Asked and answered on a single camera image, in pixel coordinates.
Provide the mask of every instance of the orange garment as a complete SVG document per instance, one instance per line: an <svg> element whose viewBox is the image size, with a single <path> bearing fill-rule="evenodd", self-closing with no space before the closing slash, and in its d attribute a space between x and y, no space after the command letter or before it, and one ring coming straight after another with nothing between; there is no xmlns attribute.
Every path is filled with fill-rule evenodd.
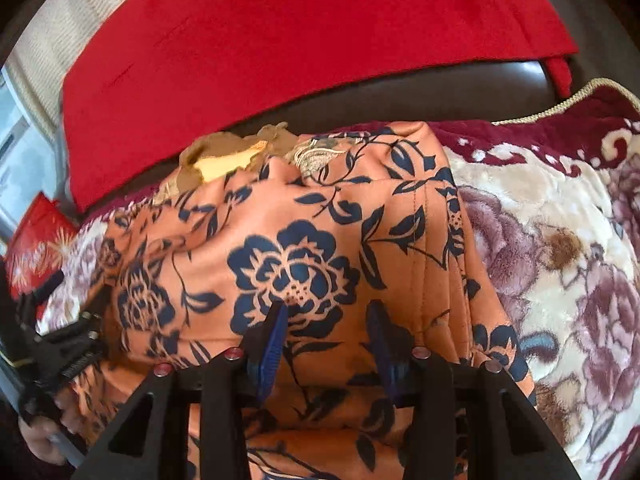
<svg viewBox="0 0 640 480"><path fill-rule="evenodd" d="M206 362L260 323L274 298L289 306L289 335L272 396L245 416L255 479L401 478L412 410L394 409L379 386L364 316L373 300L417 344L473 366L497 358L532 394L429 127L338 136L357 143L311 176L272 157L258 172L111 221L91 294L114 286L106 322L122 352L79 380L89 440L152 363ZM193 478L198 414L192 408Z"/></svg>

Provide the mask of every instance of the red fabric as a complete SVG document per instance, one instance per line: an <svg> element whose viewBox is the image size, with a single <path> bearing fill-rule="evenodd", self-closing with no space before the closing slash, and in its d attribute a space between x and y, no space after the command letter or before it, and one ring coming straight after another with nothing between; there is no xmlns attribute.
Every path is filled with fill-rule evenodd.
<svg viewBox="0 0 640 480"><path fill-rule="evenodd" d="M567 99L571 95L571 70L564 57L548 57L542 60L549 76L556 84L558 95Z"/></svg>
<svg viewBox="0 0 640 480"><path fill-rule="evenodd" d="M7 247L7 275L11 295L16 300L21 293L38 288L62 266L76 234L78 229L47 197L38 193ZM37 319L43 311L44 304L41 304Z"/></svg>
<svg viewBox="0 0 640 480"><path fill-rule="evenodd" d="M346 82L576 50L547 0L127 0L66 76L85 210L193 139Z"/></svg>

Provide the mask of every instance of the screw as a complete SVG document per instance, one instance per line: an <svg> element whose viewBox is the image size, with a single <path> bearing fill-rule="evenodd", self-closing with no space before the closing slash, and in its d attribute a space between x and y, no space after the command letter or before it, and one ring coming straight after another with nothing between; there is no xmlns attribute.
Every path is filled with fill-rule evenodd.
<svg viewBox="0 0 640 480"><path fill-rule="evenodd" d="M428 359L431 357L431 350L424 346L414 346L414 349L411 350L411 355L416 359Z"/></svg>
<svg viewBox="0 0 640 480"><path fill-rule="evenodd" d="M154 375L156 377L167 377L173 371L174 367L170 363L160 363L154 367Z"/></svg>
<svg viewBox="0 0 640 480"><path fill-rule="evenodd" d="M225 350L225 359L227 361L238 361L244 356L244 350L242 350L239 346L232 346L231 348L227 348Z"/></svg>
<svg viewBox="0 0 640 480"><path fill-rule="evenodd" d="M500 361L497 361L496 359L490 359L484 362L484 368L486 368L492 374L497 374L500 373L500 370L502 370L502 365L500 364Z"/></svg>

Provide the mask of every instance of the window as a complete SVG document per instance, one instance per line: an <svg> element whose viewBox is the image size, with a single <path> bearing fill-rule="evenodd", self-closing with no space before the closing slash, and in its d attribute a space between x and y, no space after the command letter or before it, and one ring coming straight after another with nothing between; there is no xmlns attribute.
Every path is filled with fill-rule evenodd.
<svg viewBox="0 0 640 480"><path fill-rule="evenodd" d="M0 241L11 238L39 191L56 192L52 143L22 116L0 75Z"/></svg>

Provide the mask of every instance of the yellow fabric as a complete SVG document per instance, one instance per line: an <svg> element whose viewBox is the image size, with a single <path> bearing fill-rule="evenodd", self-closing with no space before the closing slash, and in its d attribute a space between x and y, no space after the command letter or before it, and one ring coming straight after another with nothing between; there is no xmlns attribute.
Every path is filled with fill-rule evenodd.
<svg viewBox="0 0 640 480"><path fill-rule="evenodd" d="M233 171L235 168L246 168L254 155L267 147L266 140L256 142L244 152L223 156L205 156L193 163L193 167L200 171L204 182L210 182L219 176Z"/></svg>

